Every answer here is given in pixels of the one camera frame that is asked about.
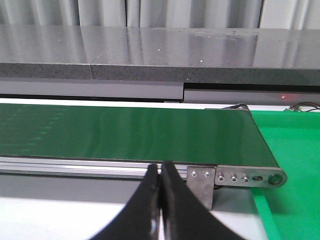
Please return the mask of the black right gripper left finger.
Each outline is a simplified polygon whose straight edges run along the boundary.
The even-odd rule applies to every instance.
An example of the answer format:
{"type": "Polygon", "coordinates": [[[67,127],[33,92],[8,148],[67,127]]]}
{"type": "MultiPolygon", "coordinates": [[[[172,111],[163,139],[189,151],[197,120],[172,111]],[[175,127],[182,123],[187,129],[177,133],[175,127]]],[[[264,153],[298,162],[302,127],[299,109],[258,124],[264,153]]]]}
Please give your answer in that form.
{"type": "Polygon", "coordinates": [[[120,213],[93,240],[157,240],[159,238],[159,175],[150,164],[140,185],[120,213]]]}

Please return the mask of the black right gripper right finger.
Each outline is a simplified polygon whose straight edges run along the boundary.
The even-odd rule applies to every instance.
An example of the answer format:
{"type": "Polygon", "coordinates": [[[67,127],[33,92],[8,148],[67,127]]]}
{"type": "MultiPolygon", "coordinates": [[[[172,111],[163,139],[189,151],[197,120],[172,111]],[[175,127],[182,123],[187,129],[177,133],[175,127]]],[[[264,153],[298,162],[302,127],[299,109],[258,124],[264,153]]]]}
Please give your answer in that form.
{"type": "Polygon", "coordinates": [[[161,204],[166,240],[242,239],[203,206],[168,161],[161,167],[161,204]]]}

